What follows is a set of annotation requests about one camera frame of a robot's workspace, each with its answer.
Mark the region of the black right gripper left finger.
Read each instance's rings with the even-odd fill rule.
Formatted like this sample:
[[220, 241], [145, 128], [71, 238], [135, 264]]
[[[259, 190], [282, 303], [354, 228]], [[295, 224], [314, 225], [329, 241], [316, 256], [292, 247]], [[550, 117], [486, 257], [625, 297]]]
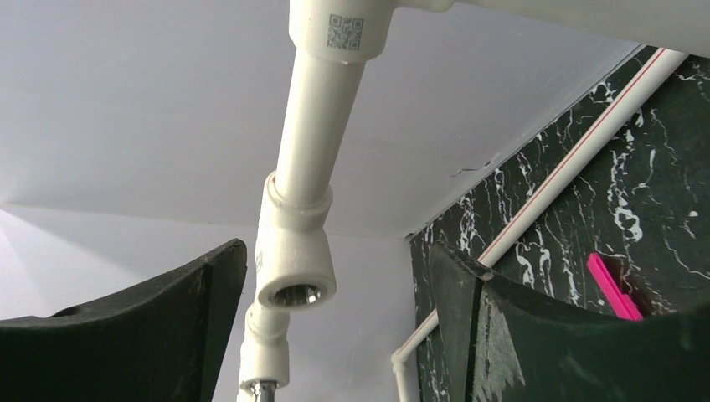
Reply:
[[2, 321], [2, 400], [210, 401], [246, 273], [233, 239], [53, 316]]

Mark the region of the white PVC pipe frame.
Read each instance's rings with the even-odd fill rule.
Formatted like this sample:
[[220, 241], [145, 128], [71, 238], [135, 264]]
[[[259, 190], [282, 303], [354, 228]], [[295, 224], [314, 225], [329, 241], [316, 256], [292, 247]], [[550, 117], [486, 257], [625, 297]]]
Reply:
[[[400, 1], [293, 1], [288, 33], [296, 48], [277, 166], [265, 180], [255, 243], [255, 299], [245, 314], [238, 400], [253, 401], [257, 380], [290, 381], [286, 340], [293, 312], [320, 306], [336, 293], [324, 224], [332, 206], [332, 171], [366, 63], [384, 50]], [[689, 54], [709, 54], [706, 1], [485, 1], [482, 7], [649, 44], [653, 56], [610, 102], [561, 162], [482, 254], [494, 265], [582, 172], [610, 138], [682, 64]], [[660, 316], [626, 271], [601, 256], [644, 319]], [[407, 361], [438, 332], [436, 308], [391, 357], [400, 401], [415, 400]], [[433, 401], [453, 401], [449, 372]]]

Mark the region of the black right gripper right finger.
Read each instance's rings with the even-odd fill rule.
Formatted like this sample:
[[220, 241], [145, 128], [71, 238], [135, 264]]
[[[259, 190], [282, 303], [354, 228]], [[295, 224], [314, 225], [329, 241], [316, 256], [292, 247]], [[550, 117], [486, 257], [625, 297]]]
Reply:
[[624, 320], [519, 284], [448, 245], [428, 266], [453, 401], [706, 401], [709, 307]]

